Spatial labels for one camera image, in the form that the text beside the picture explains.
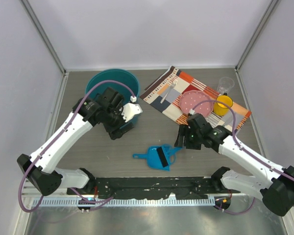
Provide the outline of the blue hand brush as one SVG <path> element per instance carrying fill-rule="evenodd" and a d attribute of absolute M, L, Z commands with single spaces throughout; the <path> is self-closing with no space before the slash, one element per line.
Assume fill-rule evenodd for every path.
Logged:
<path fill-rule="evenodd" d="M 168 168 L 176 161 L 176 153 L 181 147 L 172 147 L 169 144 L 164 144 L 156 149 L 162 168 Z"/>

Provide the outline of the blue dustpan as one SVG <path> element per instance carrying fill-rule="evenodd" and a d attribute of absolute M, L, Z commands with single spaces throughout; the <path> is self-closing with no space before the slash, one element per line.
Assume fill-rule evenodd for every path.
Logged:
<path fill-rule="evenodd" d="M 156 149 L 161 145 L 151 146 L 145 154 L 133 154 L 134 159 L 145 159 L 147 165 L 152 169 L 170 171 L 170 167 L 162 168 Z"/>

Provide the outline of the teal trash bin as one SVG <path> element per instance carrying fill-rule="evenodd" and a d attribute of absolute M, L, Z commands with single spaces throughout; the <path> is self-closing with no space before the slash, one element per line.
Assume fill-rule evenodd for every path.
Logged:
<path fill-rule="evenodd" d="M 113 80 L 128 86 L 138 98 L 140 95 L 140 83 L 135 75 L 123 69 L 108 69 L 96 74 L 87 84 L 85 93 L 87 93 L 97 83 L 105 80 Z M 105 83 L 96 87 L 88 96 L 94 99 L 97 94 L 102 94 L 107 87 L 111 87 L 124 96 L 124 104 L 130 101 L 131 92 L 124 86 L 116 83 Z"/>

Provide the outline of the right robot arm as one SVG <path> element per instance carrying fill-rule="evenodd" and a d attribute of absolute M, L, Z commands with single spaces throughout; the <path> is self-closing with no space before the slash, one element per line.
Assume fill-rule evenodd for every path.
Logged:
<path fill-rule="evenodd" d="M 202 146 L 234 160 L 250 175 L 220 167 L 212 176 L 216 191 L 229 189 L 259 199 L 272 213 L 285 216 L 294 207 L 294 167 L 276 164 L 247 145 L 223 126 L 213 128 L 201 114 L 187 119 L 178 129 L 176 147 L 200 150 Z"/>

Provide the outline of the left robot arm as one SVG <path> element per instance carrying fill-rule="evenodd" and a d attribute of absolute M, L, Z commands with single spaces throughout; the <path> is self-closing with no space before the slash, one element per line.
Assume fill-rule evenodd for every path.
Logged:
<path fill-rule="evenodd" d="M 107 87 L 94 98 L 89 96 L 86 93 L 77 102 L 64 123 L 39 149 L 30 155 L 21 154 L 17 159 L 24 174 L 22 180 L 29 180 L 42 196 L 49 196 L 60 188 L 91 193 L 96 186 L 92 173 L 85 168 L 60 169 L 58 163 L 96 125 L 103 124 L 110 139 L 119 139 L 133 129 L 132 120 L 142 113 L 134 93 L 126 100 L 121 93 Z"/>

